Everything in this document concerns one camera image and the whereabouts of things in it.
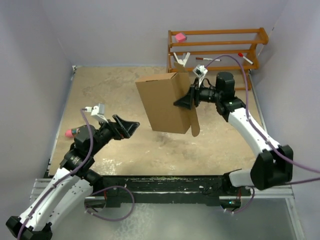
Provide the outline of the brown cardboard box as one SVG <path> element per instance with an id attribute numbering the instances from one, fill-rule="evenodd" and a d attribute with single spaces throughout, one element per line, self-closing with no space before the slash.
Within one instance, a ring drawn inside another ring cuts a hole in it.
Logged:
<path id="1" fill-rule="evenodd" d="M 192 136 L 196 137 L 200 134 L 196 108 L 174 105 L 189 90 L 189 72 L 177 62 L 174 66 L 177 72 L 143 76 L 135 84 L 153 131 L 186 134 L 191 130 Z"/>

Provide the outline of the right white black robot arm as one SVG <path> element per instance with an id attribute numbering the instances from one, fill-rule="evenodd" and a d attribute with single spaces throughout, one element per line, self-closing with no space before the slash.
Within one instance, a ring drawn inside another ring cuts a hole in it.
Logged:
<path id="1" fill-rule="evenodd" d="M 224 175 L 222 190 L 228 196 L 235 195 L 240 187 L 265 190 L 288 183 L 293 178 L 293 150 L 280 145 L 267 135 L 252 117 L 247 105 L 235 95 L 235 80 L 230 72 L 219 72 L 215 85 L 204 86 L 195 78 L 188 92 L 173 104 L 189 110 L 199 103 L 213 103 L 224 120 L 232 125 L 250 146 L 256 159 L 249 170 L 234 170 Z"/>

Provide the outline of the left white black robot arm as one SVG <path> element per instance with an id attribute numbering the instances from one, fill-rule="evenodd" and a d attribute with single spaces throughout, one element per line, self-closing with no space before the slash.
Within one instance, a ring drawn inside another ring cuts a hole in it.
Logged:
<path id="1" fill-rule="evenodd" d="M 89 195 L 103 191 L 103 178 L 91 170 L 94 155 L 111 140 L 129 139 L 139 122 L 113 115 L 103 118 L 99 128 L 86 123 L 79 128 L 69 151 L 55 175 L 38 198 L 19 216 L 11 216 L 6 226 L 18 240 L 50 240 L 54 230 L 72 209 Z"/>

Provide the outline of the white clamp tool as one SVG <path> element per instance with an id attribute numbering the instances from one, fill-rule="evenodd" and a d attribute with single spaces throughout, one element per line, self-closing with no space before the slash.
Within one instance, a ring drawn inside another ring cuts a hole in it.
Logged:
<path id="1" fill-rule="evenodd" d="M 175 52 L 173 52 L 173 57 L 174 57 L 175 61 L 176 61 L 178 64 L 182 65 L 183 67 L 185 67 L 185 65 L 186 65 L 186 63 L 187 63 L 190 55 L 191 55 L 190 52 L 183 53 L 183 54 L 182 54 L 183 58 L 179 58 L 178 55 L 177 55 Z"/>

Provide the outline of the brown-capped white marker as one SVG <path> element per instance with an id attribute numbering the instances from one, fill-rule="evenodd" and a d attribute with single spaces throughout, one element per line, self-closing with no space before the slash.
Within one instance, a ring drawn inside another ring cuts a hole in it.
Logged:
<path id="1" fill-rule="evenodd" d="M 206 57 L 196 57 L 195 59 L 196 59 L 196 60 L 198 60 L 198 61 L 214 61 L 214 62 L 221 62 L 221 59 L 220 59 L 220 58 L 213 59 L 213 58 L 206 58 Z"/>

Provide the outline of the small pink green object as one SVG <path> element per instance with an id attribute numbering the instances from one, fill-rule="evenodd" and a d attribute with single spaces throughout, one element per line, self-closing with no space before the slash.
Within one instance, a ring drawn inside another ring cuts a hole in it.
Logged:
<path id="1" fill-rule="evenodd" d="M 79 133 L 79 130 L 80 130 L 79 127 L 70 128 L 70 129 L 66 130 L 64 136 L 67 138 L 74 138 Z"/>

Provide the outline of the pink eraser block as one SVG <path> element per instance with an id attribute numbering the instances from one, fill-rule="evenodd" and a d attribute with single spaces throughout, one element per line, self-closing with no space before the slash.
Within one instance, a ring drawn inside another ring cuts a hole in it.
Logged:
<path id="1" fill-rule="evenodd" d="M 176 43 L 183 43 L 187 40 L 187 36 L 184 33 L 179 32 L 174 36 L 174 39 Z"/>

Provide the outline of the wooden three-tier rack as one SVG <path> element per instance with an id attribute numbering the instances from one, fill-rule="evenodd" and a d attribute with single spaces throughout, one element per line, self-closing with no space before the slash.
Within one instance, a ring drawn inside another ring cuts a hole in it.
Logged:
<path id="1" fill-rule="evenodd" d="M 175 42 L 175 35 L 184 33 L 187 40 L 182 43 Z M 166 71 L 174 73 L 177 71 L 174 63 L 173 52 L 180 59 L 183 54 L 190 52 L 190 56 L 185 65 L 188 72 L 192 72 L 198 64 L 207 67 L 209 72 L 234 72 L 241 71 L 237 63 L 231 59 L 222 59 L 220 63 L 209 63 L 208 61 L 196 60 L 196 57 L 219 58 L 221 55 L 230 55 L 236 58 L 244 69 L 245 75 L 248 77 L 251 70 L 257 70 L 260 67 L 257 59 L 256 48 L 258 45 L 267 45 L 269 42 L 268 34 L 263 27 L 246 28 L 246 29 L 218 29 L 218 30 L 187 30 L 187 31 L 168 31 L 167 38 L 167 56 Z M 245 57 L 253 62 L 250 65 L 242 57 L 238 56 L 242 53 Z"/>

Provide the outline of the red-capped white marker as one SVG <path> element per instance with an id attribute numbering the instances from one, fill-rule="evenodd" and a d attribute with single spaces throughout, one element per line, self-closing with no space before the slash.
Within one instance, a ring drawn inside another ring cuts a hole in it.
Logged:
<path id="1" fill-rule="evenodd" d="M 253 65 L 254 63 L 248 59 L 246 56 L 244 56 L 241 52 L 238 53 L 238 56 L 243 58 L 246 62 L 248 62 L 250 65 Z"/>

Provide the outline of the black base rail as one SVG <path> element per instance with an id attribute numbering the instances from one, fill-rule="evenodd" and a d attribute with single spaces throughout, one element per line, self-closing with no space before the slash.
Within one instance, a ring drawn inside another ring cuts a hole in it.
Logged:
<path id="1" fill-rule="evenodd" d="M 86 197 L 94 208 L 119 208 L 121 204 L 203 204 L 240 207 L 250 197 L 245 187 L 233 187 L 223 175 L 104 175 Z"/>

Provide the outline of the aluminium extrusion frame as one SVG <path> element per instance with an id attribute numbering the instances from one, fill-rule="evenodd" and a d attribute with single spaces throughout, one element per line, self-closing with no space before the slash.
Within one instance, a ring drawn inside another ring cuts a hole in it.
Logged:
<path id="1" fill-rule="evenodd" d="M 204 80 L 202 82 L 204 84 L 204 86 L 208 87 L 209 85 L 215 85 L 215 84 L 211 84 L 210 81 L 206 78 L 206 76 L 204 77 Z M 243 102 L 246 104 L 246 108 L 248 109 L 248 101 L 247 100 L 243 100 Z M 32 190 L 32 195 L 31 195 L 31 198 L 32 198 L 32 203 L 38 198 L 38 196 L 42 193 L 42 191 L 45 189 L 45 187 L 48 185 L 48 183 L 51 181 L 52 178 L 45 178 L 45 179 L 38 179 L 35 181 L 35 184 L 34 184 L 34 187 L 33 187 L 33 190 Z M 247 190 L 249 190 L 251 192 L 251 197 L 253 197 L 255 195 L 255 190 L 258 190 L 256 187 L 254 186 L 242 186 L 244 188 L 246 188 Z M 92 194 L 90 194 L 89 196 L 87 197 L 91 197 L 91 196 L 95 196 L 95 193 L 94 191 L 92 192 Z M 226 206 L 222 206 L 220 205 L 224 210 L 227 210 L 227 209 L 231 209 L 231 211 L 233 213 L 238 213 L 240 212 L 243 207 L 241 206 L 241 200 L 240 200 L 240 206 L 239 207 L 235 207 L 235 208 L 229 208 L 229 207 L 226 207 Z M 87 213 L 90 213 L 91 215 L 96 215 L 97 214 L 97 207 L 92 207 L 91 205 L 87 205 L 85 203 L 85 210 Z"/>

